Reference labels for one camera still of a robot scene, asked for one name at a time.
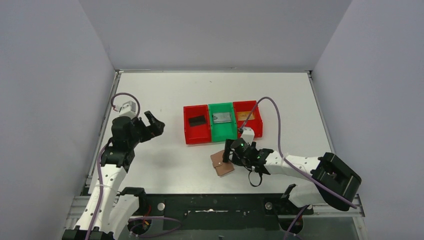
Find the brown leather card holder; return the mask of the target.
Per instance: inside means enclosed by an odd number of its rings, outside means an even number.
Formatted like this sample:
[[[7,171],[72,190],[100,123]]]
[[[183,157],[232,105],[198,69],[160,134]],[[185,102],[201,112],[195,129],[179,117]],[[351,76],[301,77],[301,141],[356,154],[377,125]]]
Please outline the brown leather card holder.
[[[224,150],[212,154],[210,159],[218,177],[223,177],[235,170],[231,162],[224,162]]]

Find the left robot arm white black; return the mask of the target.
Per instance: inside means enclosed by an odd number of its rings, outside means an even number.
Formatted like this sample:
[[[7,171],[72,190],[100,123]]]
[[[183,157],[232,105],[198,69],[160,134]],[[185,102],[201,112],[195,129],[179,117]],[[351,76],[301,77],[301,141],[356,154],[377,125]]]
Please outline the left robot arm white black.
[[[165,123],[150,111],[141,117],[120,115],[112,121],[111,134],[96,161],[97,180],[84,211],[63,240],[116,240],[134,214],[144,214],[148,199],[142,187],[120,186],[135,158],[138,144],[162,135]]]

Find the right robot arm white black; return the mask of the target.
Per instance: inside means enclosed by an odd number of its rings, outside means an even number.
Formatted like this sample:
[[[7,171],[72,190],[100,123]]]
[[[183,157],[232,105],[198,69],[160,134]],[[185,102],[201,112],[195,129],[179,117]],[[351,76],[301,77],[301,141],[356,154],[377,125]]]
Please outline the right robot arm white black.
[[[318,157],[287,155],[283,157],[270,148],[256,149],[256,142],[243,138],[225,141],[222,154],[225,163],[244,167],[249,173],[284,175],[310,181],[309,185],[287,187],[282,195],[281,207],[289,213],[315,204],[328,204],[339,211],[355,208],[353,200],[362,178],[341,158],[331,152]]]

